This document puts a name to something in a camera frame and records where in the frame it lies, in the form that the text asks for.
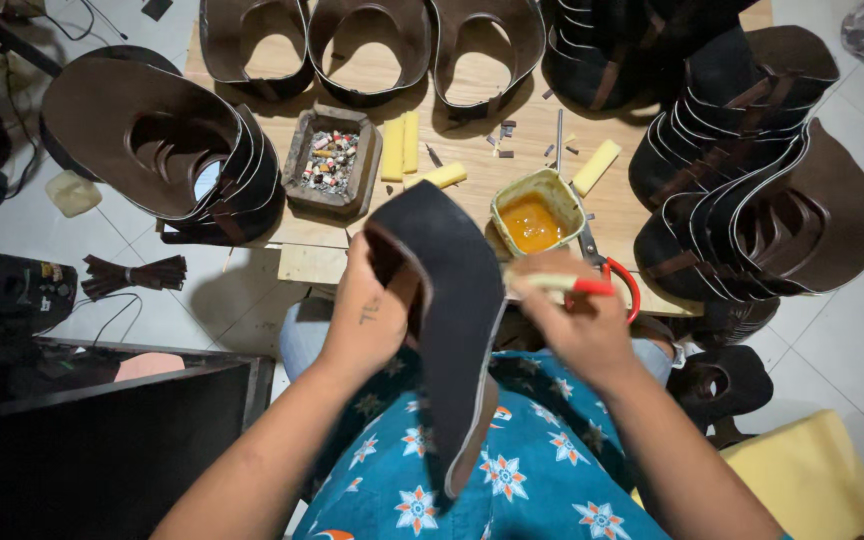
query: plastic container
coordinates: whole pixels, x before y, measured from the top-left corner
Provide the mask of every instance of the plastic container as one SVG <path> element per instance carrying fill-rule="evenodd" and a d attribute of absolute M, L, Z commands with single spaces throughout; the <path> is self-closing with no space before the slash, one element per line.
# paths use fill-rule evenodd
<path fill-rule="evenodd" d="M 498 229 L 499 236 L 509 251 L 516 257 L 527 255 L 525 251 L 516 245 L 509 228 L 505 226 L 498 210 L 510 202 L 515 201 L 529 193 L 537 194 L 549 212 L 558 218 L 566 231 L 558 242 L 552 244 L 546 250 L 561 248 L 570 243 L 582 231 L 586 224 L 586 215 L 582 210 L 582 201 L 572 192 L 569 186 L 559 177 L 555 169 L 539 169 L 532 174 L 519 178 L 495 193 L 491 202 L 491 220 Z"/>

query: metal rod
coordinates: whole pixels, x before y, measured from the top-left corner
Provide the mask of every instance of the metal rod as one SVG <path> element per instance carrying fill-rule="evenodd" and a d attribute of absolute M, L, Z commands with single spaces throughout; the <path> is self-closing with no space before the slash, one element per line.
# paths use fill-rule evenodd
<path fill-rule="evenodd" d="M 562 176 L 562 109 L 558 110 L 558 134 L 555 138 L 555 170 Z"/>

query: person's right hand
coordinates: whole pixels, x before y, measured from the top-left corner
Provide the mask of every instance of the person's right hand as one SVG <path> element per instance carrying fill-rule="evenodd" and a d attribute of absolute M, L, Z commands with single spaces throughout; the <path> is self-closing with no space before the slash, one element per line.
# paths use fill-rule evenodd
<path fill-rule="evenodd" d="M 607 387 L 630 370 L 642 369 L 632 351 L 625 302 L 613 296 L 573 296 L 569 310 L 549 300 L 542 289 L 521 276 L 566 274 L 602 279 L 597 269 L 569 250 L 530 254 L 517 259 L 510 271 L 518 276 L 511 288 L 522 298 L 522 311 L 545 336 L 549 347 L 573 371 L 596 389 Z"/>

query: yellow sponge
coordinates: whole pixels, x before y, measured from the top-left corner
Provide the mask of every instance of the yellow sponge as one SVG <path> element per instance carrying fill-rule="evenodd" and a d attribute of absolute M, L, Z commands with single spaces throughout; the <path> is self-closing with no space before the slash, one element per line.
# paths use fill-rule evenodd
<path fill-rule="evenodd" d="M 405 119 L 400 116 L 385 123 L 382 133 L 382 180 L 402 182 L 402 138 L 405 135 Z"/>
<path fill-rule="evenodd" d="M 441 190 L 442 188 L 447 188 L 449 186 L 452 186 L 453 184 L 458 184 L 462 182 L 462 180 L 465 180 L 466 178 L 468 178 L 468 176 L 469 175 L 466 173 L 466 167 L 463 166 L 462 163 L 456 161 L 454 163 L 438 167 L 438 169 L 433 169 L 423 175 L 406 179 L 405 189 L 408 190 L 419 182 L 427 180 L 432 184 L 438 186 L 438 188 Z"/>
<path fill-rule="evenodd" d="M 572 186 L 575 186 L 575 189 L 579 191 L 582 197 L 589 194 L 589 191 L 602 178 L 602 174 L 606 172 L 606 169 L 609 168 L 620 152 L 622 152 L 622 147 L 612 139 L 607 138 L 588 162 L 572 177 Z"/>
<path fill-rule="evenodd" d="M 402 142 L 405 149 L 402 172 L 412 174 L 419 170 L 419 114 L 414 110 L 409 110 L 402 114 L 402 117 L 405 118 L 405 136 Z"/>

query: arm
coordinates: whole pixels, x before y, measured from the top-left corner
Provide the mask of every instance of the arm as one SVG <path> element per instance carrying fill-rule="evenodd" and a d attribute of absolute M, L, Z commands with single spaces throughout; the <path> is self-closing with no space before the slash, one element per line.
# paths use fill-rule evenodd
<path fill-rule="evenodd" d="M 332 424 L 399 350 L 417 283 L 403 272 L 383 288 L 369 264 L 368 244 L 356 235 L 316 361 L 192 484 L 151 537 L 282 535 Z"/>
<path fill-rule="evenodd" d="M 546 251 L 513 270 L 595 276 L 567 251 Z M 656 521 L 668 534 L 697 540 L 783 536 L 769 511 L 642 367 L 618 297 L 576 299 L 566 312 L 525 280 L 514 288 L 552 349 L 605 402 L 648 483 Z"/>

